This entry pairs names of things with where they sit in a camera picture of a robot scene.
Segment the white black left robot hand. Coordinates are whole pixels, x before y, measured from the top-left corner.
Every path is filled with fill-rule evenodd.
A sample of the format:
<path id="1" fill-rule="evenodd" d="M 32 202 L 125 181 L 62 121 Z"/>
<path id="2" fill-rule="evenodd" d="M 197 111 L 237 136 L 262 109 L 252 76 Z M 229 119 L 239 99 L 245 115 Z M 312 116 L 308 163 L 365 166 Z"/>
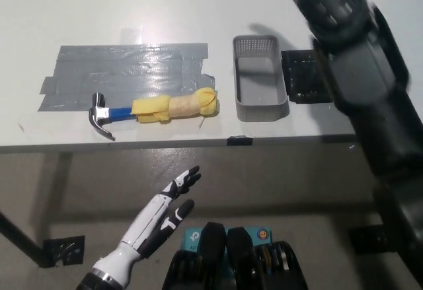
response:
<path id="1" fill-rule="evenodd" d="M 184 171 L 156 194 L 137 215 L 120 242 L 135 250 L 142 259 L 161 247 L 194 208 L 194 201 L 188 199 L 169 212 L 170 204 L 188 193 L 201 178 L 199 169 L 195 166 Z"/>

